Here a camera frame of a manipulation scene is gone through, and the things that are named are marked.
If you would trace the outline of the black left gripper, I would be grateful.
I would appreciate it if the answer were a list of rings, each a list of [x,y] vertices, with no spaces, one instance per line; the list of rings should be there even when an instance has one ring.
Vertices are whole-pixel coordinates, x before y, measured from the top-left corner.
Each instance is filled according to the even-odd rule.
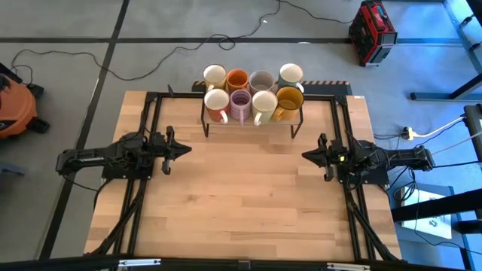
[[[151,139],[154,156],[164,158],[164,161],[161,165],[161,170],[165,175],[169,175],[171,172],[171,161],[175,161],[176,158],[179,158],[192,151],[192,147],[176,142],[174,144],[174,147],[177,150],[175,153],[173,149],[174,135],[175,132],[173,127],[168,126],[166,128],[165,135],[163,135],[161,132],[156,132]]]

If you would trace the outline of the white mug pink handle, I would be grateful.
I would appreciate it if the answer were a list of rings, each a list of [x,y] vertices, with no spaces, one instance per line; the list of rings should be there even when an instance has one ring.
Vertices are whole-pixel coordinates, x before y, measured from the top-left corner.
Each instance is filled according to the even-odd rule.
[[[213,89],[206,93],[203,99],[209,118],[221,124],[228,122],[230,109],[230,97],[221,89]]]

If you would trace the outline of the amber glass mug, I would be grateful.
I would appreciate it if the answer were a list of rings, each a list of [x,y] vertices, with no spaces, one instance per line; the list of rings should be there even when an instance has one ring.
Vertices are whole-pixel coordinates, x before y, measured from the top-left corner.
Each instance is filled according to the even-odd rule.
[[[304,94],[295,87],[283,87],[276,93],[278,103],[273,113],[274,121],[293,120],[304,103]]]

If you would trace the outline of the pale green mug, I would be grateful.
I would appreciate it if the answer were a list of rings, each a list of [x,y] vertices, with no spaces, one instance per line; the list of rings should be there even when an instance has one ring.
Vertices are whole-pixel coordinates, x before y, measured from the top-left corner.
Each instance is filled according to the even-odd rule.
[[[252,116],[256,126],[269,123],[276,107],[278,99],[276,95],[268,90],[258,91],[252,97]]]

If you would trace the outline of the lilac ribbed mug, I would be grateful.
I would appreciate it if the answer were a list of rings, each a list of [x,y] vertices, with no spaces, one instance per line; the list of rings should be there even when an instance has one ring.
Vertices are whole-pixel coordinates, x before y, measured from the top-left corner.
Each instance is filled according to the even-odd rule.
[[[243,126],[251,115],[252,95],[248,90],[235,90],[230,95],[230,116]]]

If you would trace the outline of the yellow mug white interior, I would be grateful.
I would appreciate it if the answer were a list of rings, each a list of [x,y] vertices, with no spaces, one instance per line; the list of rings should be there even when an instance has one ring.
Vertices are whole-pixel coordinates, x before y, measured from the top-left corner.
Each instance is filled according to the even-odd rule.
[[[203,79],[206,85],[206,92],[214,89],[225,90],[227,71],[219,64],[208,65],[203,71]]]

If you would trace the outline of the orange matte mug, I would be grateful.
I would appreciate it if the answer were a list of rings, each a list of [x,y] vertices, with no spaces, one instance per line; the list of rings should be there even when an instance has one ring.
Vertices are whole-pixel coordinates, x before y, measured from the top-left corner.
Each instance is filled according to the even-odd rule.
[[[246,90],[249,83],[249,75],[243,69],[233,69],[227,73],[226,83],[229,93],[235,90]]]

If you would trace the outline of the grey speckled mug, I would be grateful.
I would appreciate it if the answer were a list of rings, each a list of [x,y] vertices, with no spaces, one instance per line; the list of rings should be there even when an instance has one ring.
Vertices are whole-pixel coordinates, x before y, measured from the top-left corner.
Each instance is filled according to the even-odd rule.
[[[256,94],[262,90],[273,91],[274,85],[274,77],[265,70],[253,72],[249,76],[249,89],[251,94]]]

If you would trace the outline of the wooden shelf black legs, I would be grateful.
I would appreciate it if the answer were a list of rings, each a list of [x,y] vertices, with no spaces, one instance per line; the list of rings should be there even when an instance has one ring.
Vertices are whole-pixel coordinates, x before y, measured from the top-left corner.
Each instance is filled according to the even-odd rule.
[[[193,82],[193,85],[191,87],[191,91],[196,94],[200,94],[201,97],[204,97],[206,94],[206,85],[204,81],[195,81]],[[241,128],[246,128],[246,127],[255,127],[254,125],[254,118],[253,115],[251,114],[245,121],[244,125],[241,126],[239,124],[238,120],[233,119],[230,115],[228,115],[228,122],[226,124],[223,124],[221,122],[215,122],[209,117],[209,112],[207,111],[205,105],[202,102],[202,109],[200,113],[200,122],[203,126],[203,132],[205,137],[209,136],[209,128],[210,126],[218,125],[218,126],[234,126],[234,127],[241,127]],[[268,124],[270,125],[285,125],[285,126],[290,126],[291,127],[291,137],[294,139],[295,136],[297,135],[298,130],[300,129],[300,126],[302,125],[304,121],[304,113],[303,109],[300,108],[296,115],[289,120],[270,120],[267,123],[262,123],[260,126],[267,126]]]

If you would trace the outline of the black metal beam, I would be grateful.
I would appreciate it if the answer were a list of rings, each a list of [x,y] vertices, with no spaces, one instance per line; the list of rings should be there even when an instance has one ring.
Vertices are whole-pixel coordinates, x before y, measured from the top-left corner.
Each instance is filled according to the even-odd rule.
[[[482,209],[482,189],[399,207],[392,210],[392,219],[394,222],[411,221],[476,209]]]

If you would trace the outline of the white cardboard box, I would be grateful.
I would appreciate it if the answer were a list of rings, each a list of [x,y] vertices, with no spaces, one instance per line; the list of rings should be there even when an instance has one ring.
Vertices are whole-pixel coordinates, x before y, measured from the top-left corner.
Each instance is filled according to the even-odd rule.
[[[444,198],[444,195],[406,187],[402,189],[401,195],[404,197],[404,200],[401,202],[402,207],[418,202]],[[441,237],[442,239],[452,239],[451,215],[402,221],[401,226],[417,232],[427,233],[431,236]]]

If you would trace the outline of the red black jobsite box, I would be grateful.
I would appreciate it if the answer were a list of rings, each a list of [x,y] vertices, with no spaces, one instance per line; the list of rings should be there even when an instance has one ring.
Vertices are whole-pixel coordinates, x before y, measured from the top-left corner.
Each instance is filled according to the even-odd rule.
[[[381,0],[364,0],[349,27],[359,65],[378,66],[397,44],[398,33]]]

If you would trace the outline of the silver metal bracket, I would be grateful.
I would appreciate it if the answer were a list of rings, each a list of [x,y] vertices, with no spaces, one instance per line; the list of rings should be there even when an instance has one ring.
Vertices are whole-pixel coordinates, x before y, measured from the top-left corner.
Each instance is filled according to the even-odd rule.
[[[326,268],[334,271],[371,271],[368,265],[353,263],[327,263]]]
[[[118,261],[118,268],[130,268],[139,266],[156,266],[161,265],[162,260],[160,258],[147,258],[147,259],[123,259]]]

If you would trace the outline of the grey metal table frame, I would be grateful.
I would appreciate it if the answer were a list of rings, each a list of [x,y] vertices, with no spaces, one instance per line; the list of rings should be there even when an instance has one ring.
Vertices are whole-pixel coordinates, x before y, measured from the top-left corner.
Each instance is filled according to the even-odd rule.
[[[428,102],[477,102],[482,103],[482,93],[474,93],[476,90],[482,89],[482,60],[477,58],[476,50],[482,50],[482,41],[471,43],[464,33],[464,27],[474,21],[482,28],[482,0],[463,0],[467,3],[471,14],[464,20],[459,21],[456,17],[454,9],[451,7],[450,1],[443,0],[442,4],[450,18],[453,28],[458,35],[461,45],[463,46],[471,64],[474,66],[477,75],[471,80],[464,83],[461,87],[452,93],[421,93],[413,92],[410,99],[413,101]]]

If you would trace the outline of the black metal post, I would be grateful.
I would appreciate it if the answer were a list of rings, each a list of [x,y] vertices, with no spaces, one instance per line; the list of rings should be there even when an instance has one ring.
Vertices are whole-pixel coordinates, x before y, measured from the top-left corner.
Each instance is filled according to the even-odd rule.
[[[465,123],[474,145],[478,162],[482,164],[482,103],[464,107]]]

